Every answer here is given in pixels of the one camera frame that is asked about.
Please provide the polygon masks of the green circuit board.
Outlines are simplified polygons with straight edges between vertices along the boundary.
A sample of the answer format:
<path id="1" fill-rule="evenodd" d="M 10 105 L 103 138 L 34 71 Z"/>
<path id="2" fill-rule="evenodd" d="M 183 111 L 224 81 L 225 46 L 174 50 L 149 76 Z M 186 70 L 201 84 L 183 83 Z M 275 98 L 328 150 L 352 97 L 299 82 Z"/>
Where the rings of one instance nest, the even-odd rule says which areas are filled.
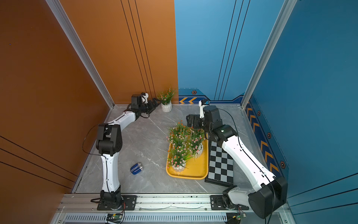
<path id="1" fill-rule="evenodd" d="M 243 218 L 246 218 L 246 217 L 247 217 L 247 215 L 246 215 L 245 212 L 239 212 L 239 213 L 237 213 L 236 215 L 234 215 L 234 216 L 232 217 L 232 219 L 234 220 L 234 223 L 235 223 L 235 224 L 240 224 L 241 221 L 242 221 L 242 219 L 243 219 Z"/>
<path id="2" fill-rule="evenodd" d="M 124 221 L 123 213 L 107 214 L 106 224 L 121 224 Z"/>

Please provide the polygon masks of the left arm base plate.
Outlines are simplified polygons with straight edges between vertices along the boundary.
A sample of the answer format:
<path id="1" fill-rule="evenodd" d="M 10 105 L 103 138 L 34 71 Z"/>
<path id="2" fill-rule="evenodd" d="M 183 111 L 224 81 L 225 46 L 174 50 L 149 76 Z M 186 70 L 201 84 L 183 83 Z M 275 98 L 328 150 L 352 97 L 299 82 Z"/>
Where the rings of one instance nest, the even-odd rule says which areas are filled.
<path id="1" fill-rule="evenodd" d="M 136 195 L 122 195 L 120 199 L 109 198 L 100 199 L 98 203 L 98 211 L 133 211 L 137 202 Z"/>

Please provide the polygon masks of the green circuit board left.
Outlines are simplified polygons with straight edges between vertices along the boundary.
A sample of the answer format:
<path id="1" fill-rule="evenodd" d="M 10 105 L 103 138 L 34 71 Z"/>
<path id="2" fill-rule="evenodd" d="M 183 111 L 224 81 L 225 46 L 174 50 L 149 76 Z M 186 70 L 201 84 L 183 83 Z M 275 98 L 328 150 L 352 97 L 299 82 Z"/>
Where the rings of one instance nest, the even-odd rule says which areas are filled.
<path id="1" fill-rule="evenodd" d="M 123 213 L 107 214 L 106 224 L 121 224 L 124 221 Z"/>

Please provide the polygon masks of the potted plant pink flowers back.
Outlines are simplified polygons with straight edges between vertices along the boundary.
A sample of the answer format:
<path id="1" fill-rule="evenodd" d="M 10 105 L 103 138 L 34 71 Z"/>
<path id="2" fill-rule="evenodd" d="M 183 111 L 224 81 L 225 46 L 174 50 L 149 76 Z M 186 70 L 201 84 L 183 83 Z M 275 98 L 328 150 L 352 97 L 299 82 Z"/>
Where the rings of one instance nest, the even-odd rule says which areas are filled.
<path id="1" fill-rule="evenodd" d="M 170 142 L 169 152 L 182 152 L 186 150 L 186 138 L 182 135 L 171 134 L 168 137 Z"/>

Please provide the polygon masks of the potted plant orange flowers corner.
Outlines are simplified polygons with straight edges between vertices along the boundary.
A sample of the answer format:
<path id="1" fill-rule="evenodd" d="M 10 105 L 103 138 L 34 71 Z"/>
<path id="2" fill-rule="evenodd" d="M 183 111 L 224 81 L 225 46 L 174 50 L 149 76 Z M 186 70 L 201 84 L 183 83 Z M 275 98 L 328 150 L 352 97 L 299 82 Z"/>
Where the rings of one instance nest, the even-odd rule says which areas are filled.
<path id="1" fill-rule="evenodd" d="M 172 99 L 174 95 L 175 90 L 171 87 L 159 93 L 158 99 L 161 102 L 161 108 L 164 113 L 168 113 L 172 110 Z"/>

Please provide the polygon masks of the potted plant orange red flowers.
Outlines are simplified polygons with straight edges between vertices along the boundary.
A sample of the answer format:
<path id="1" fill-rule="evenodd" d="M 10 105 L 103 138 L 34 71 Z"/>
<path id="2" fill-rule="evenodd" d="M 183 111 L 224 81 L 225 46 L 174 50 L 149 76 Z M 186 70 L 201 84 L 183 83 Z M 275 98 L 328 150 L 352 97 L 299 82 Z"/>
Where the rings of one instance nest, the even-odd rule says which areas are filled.
<path id="1" fill-rule="evenodd" d="M 175 140 L 178 141 L 185 141 L 188 138 L 188 135 L 190 134 L 189 129 L 187 126 L 183 124 L 183 121 L 181 120 L 176 124 L 175 127 L 169 128 L 169 136 L 168 140 L 171 143 L 174 143 Z"/>

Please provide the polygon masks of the aluminium corner post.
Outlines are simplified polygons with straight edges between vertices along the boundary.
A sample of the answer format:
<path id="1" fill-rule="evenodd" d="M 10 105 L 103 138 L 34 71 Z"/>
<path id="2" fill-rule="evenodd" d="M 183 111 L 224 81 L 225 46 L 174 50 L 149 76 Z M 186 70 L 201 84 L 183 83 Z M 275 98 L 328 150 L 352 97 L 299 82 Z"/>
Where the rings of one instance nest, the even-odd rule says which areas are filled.
<path id="1" fill-rule="evenodd" d="M 91 57 L 89 56 L 69 17 L 67 16 L 62 4 L 60 3 L 60 1 L 56 0 L 46 0 L 46 3 L 55 18 L 57 19 L 59 25 L 61 26 L 68 40 L 70 41 L 75 52 L 79 56 L 81 62 L 85 66 L 87 72 L 91 76 L 93 82 L 95 83 L 108 107 L 110 109 L 113 109 L 115 106 L 114 100 L 112 99 L 108 89 L 106 88 L 102 78 L 100 77 L 98 70 L 96 69 Z"/>
<path id="2" fill-rule="evenodd" d="M 297 3 L 297 0 L 285 0 L 283 2 L 282 8 L 278 14 L 278 17 L 275 21 L 275 24 L 272 28 L 272 31 L 268 37 L 268 40 L 265 44 L 264 50 L 260 56 L 258 64 L 254 70 L 254 73 L 250 79 L 248 87 L 245 91 L 243 99 L 241 101 L 241 108 L 245 109 L 246 105 L 248 104 L 261 76 L 262 73 L 272 55 L 272 52 L 275 49 L 275 46 L 289 20 L 289 17 Z"/>

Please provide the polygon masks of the aluminium corner post left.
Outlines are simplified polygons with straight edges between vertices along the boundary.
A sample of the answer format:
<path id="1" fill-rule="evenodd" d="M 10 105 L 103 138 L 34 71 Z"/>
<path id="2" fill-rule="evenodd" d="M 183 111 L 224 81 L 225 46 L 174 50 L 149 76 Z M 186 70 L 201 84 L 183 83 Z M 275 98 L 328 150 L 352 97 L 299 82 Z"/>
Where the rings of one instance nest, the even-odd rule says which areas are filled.
<path id="1" fill-rule="evenodd" d="M 89 56 L 69 17 L 67 16 L 62 4 L 60 3 L 60 1 L 56 0 L 46 0 L 46 3 L 55 18 L 57 19 L 59 25 L 61 26 L 68 40 L 70 41 L 75 52 L 79 56 L 81 62 L 85 66 L 87 72 L 91 76 L 93 82 L 95 83 L 108 107 L 110 109 L 113 109 L 115 106 L 114 100 L 112 99 L 108 89 L 106 88 L 102 78 L 100 77 L 98 70 L 96 69 L 91 57 Z"/>

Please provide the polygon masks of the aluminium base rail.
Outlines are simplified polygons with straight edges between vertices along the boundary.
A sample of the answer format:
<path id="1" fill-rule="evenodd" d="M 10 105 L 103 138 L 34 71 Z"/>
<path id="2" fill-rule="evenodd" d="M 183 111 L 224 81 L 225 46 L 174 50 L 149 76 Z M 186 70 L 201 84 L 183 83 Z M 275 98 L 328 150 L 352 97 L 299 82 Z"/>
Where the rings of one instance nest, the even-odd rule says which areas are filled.
<path id="1" fill-rule="evenodd" d="M 288 205 L 283 205 L 271 219 L 259 218 L 251 208 L 213 211 L 210 196 L 213 193 L 129 193 L 136 195 L 133 211 L 98 211 L 92 199 L 97 194 L 65 194 L 51 220 L 52 224 L 106 224 L 107 214 L 123 213 L 122 224 L 234 224 L 232 217 L 245 212 L 240 224 L 293 224 L 294 217 Z"/>

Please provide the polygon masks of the white ribbed pot pink flowers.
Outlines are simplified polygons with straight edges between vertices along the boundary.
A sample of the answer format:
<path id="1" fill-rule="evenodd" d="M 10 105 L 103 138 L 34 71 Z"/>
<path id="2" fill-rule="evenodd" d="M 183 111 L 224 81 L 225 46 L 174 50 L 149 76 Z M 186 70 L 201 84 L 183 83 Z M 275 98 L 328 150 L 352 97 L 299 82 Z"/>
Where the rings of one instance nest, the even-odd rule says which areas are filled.
<path id="1" fill-rule="evenodd" d="M 186 163 L 192 158 L 190 149 L 186 148 L 172 148 L 169 150 L 169 158 L 167 160 L 167 167 L 173 168 L 176 172 L 182 172 L 186 169 Z"/>

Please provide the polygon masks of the green circuit board right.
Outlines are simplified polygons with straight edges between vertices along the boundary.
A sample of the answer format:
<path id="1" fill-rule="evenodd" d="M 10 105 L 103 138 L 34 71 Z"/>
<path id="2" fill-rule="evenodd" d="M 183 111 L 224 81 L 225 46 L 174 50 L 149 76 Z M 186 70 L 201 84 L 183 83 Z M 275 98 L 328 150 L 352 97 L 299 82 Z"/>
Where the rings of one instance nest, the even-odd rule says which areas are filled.
<path id="1" fill-rule="evenodd" d="M 236 215 L 234 215 L 234 216 L 232 217 L 232 219 L 234 220 L 234 223 L 235 223 L 235 224 L 240 224 L 241 221 L 242 221 L 242 219 L 243 219 L 243 218 L 246 218 L 246 217 L 247 217 L 247 215 L 246 215 L 245 212 L 239 212 L 239 213 L 237 213 Z"/>

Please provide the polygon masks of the yellow plastic storage tray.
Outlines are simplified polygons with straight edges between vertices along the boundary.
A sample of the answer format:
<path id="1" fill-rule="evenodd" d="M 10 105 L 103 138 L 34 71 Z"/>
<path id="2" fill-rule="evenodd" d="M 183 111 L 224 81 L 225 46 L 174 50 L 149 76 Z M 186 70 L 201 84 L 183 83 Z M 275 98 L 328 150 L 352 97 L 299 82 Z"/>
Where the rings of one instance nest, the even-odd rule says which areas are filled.
<path id="1" fill-rule="evenodd" d="M 209 170 L 209 141 L 203 141 L 203 152 L 199 158 L 191 158 L 187 161 L 186 167 L 182 172 L 177 172 L 170 165 L 169 159 L 172 158 L 170 153 L 167 155 L 166 172 L 173 178 L 191 179 L 191 180 L 202 180 L 208 175 Z"/>

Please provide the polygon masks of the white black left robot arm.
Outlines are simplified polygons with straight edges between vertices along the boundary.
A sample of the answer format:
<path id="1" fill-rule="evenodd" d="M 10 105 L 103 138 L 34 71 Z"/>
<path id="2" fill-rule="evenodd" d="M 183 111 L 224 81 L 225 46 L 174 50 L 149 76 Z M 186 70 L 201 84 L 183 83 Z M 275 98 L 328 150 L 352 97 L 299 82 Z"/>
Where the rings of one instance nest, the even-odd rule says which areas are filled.
<path id="1" fill-rule="evenodd" d="M 92 199 L 99 211 L 118 211 L 125 209 L 118 179 L 118 158 L 123 146 L 122 131 L 143 114 L 150 114 L 161 104 L 161 100 L 149 99 L 148 93 L 134 94 L 124 112 L 108 123 L 96 125 L 98 128 L 96 149 L 103 164 L 103 186 L 100 198 Z"/>

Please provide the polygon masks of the potted plant pink flowers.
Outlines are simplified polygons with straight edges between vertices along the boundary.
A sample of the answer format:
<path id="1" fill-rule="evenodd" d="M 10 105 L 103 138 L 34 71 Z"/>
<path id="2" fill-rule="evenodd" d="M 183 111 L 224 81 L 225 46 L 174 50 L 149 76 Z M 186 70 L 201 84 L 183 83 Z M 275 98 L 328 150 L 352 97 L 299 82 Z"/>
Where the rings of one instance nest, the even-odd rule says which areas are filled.
<path id="1" fill-rule="evenodd" d="M 197 159 L 201 156 L 203 152 L 203 138 L 202 137 L 195 137 L 190 138 L 187 143 L 187 147 L 191 152 L 193 158 Z"/>
<path id="2" fill-rule="evenodd" d="M 182 135 L 171 134 L 168 137 L 170 142 L 169 152 L 182 152 L 186 150 L 186 138 Z"/>

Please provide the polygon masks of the black white chessboard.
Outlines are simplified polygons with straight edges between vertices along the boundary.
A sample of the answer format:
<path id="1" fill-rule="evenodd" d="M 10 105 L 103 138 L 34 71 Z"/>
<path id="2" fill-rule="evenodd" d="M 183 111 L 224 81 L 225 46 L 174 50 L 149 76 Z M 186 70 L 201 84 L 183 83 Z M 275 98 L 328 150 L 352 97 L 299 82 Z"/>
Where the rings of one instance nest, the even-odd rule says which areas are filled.
<path id="1" fill-rule="evenodd" d="M 231 187 L 234 185 L 234 160 L 216 142 L 209 141 L 209 165 L 206 183 Z"/>

